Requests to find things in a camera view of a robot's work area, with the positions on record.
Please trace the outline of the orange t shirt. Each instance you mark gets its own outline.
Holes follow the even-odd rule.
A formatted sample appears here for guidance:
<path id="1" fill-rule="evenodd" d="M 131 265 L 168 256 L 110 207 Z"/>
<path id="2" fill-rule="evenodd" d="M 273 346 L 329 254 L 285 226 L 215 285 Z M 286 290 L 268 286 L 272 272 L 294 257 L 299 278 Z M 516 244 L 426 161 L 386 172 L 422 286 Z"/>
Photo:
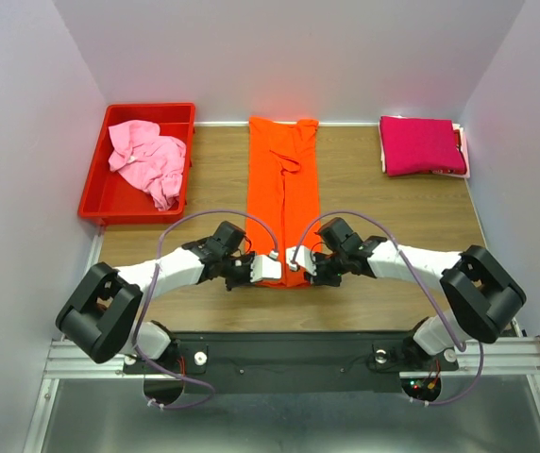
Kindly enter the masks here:
<path id="1" fill-rule="evenodd" d="M 281 279 L 266 287 L 295 289 L 310 283 L 301 271 L 293 272 L 285 261 L 285 250 L 300 241 L 305 248 L 317 243 L 308 227 L 320 214 L 316 165 L 318 122 L 299 120 L 292 125 L 260 117 L 249 119 L 249 155 L 246 211 L 264 221 L 275 233 L 272 240 L 257 222 L 246 221 L 246 236 L 252 250 L 266 254 L 278 244 Z"/>

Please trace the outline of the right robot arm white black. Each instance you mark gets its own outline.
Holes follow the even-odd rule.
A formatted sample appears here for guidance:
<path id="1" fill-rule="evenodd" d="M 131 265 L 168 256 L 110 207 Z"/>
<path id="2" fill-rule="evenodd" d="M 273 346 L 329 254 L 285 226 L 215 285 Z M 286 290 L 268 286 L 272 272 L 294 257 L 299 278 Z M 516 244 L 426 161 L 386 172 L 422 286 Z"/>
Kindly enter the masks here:
<path id="1" fill-rule="evenodd" d="M 288 252 L 313 286 L 338 287 L 344 274 L 415 283 L 434 307 L 402 346 L 402 357 L 423 368 L 447 349 L 464 350 L 469 340 L 494 343 L 525 305 L 521 286 L 484 247 L 433 251 L 399 244 L 393 235 L 362 239 L 341 217 L 316 232 L 327 252 L 298 245 Z"/>

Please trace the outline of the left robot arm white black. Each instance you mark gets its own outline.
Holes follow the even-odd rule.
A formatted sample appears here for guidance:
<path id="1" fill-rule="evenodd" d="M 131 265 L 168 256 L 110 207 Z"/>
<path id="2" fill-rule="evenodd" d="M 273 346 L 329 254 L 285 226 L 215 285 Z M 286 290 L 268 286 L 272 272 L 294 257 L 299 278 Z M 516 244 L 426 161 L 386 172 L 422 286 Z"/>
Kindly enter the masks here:
<path id="1" fill-rule="evenodd" d="M 242 229 L 224 221 L 212 235 L 157 260 L 117 268 L 98 262 L 60 310 L 56 327 L 96 363 L 144 352 L 156 371 L 169 371 L 177 364 L 175 336 L 158 322 L 137 320 L 146 298 L 217 277 L 228 289 L 250 284 L 256 253 L 237 254 L 244 240 Z"/>

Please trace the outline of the pink t shirt in bin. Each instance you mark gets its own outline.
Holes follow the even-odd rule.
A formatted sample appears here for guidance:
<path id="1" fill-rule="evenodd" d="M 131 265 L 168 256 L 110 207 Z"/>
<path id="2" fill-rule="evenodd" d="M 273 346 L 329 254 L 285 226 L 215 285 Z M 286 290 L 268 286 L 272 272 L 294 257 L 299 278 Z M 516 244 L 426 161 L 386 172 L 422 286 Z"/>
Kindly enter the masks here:
<path id="1" fill-rule="evenodd" d="M 130 120 L 109 127 L 109 167 L 130 186 L 150 195 L 159 211 L 178 200 L 186 162 L 186 144 L 162 136 L 156 123 Z"/>

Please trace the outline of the red plastic bin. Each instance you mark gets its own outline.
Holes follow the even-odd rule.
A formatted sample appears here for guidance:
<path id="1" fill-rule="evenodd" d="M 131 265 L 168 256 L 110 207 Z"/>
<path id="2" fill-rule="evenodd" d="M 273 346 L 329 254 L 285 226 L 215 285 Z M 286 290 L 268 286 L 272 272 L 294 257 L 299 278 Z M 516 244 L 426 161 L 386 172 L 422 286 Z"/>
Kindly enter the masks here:
<path id="1" fill-rule="evenodd" d="M 195 104 L 111 104 L 107 107 L 90 170 L 81 195 L 78 215 L 98 226 L 173 224 L 186 208 L 188 177 L 192 167 Z M 109 127 L 128 120 L 145 120 L 160 126 L 162 135 L 186 144 L 183 182 L 177 201 L 166 211 L 157 210 L 153 198 L 132 187 L 109 165 L 112 145 Z"/>

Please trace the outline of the folded light pink shirt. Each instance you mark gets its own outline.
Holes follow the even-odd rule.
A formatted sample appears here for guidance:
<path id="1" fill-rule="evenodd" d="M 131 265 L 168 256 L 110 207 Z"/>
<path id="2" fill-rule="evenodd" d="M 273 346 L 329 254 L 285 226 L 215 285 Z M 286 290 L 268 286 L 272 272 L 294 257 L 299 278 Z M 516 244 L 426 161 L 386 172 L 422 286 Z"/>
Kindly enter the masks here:
<path id="1" fill-rule="evenodd" d="M 458 140 L 459 140 L 459 144 L 460 144 L 459 145 L 460 151 L 461 151 L 461 154 L 463 156 L 464 163 L 465 163 L 465 173 L 462 174 L 462 175 L 455 175 L 455 177 L 469 179 L 469 177 L 470 177 L 470 163 L 469 163 L 469 154 L 468 154 L 467 140 L 466 140 L 466 136 L 465 136 L 465 133 L 464 133 L 464 128 L 460 124 L 454 123 L 453 124 L 453 130 L 456 132 L 456 135 L 458 136 Z"/>

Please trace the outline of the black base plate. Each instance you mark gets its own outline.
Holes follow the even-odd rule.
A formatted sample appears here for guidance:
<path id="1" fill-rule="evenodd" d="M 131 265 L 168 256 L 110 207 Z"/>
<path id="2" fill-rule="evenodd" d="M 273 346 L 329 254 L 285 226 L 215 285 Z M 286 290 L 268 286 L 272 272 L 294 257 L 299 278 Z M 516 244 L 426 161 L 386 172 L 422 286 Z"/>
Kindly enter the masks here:
<path id="1" fill-rule="evenodd" d="M 405 374 L 455 371 L 407 330 L 179 332 L 157 364 L 208 382 L 218 394 L 398 393 Z"/>

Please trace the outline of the aluminium rail frame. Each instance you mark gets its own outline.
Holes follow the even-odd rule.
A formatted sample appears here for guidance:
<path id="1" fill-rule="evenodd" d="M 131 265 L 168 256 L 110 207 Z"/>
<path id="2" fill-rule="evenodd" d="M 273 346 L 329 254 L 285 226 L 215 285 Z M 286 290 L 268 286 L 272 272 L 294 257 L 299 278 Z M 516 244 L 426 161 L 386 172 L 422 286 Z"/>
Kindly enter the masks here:
<path id="1" fill-rule="evenodd" d="M 540 338 L 505 337 L 484 348 L 482 376 L 525 377 L 540 421 Z M 26 436 L 25 452 L 42 452 L 59 384 L 68 379 L 128 379 L 124 359 L 113 358 L 104 364 L 93 363 L 68 340 L 50 344 L 43 370 L 42 385 Z"/>

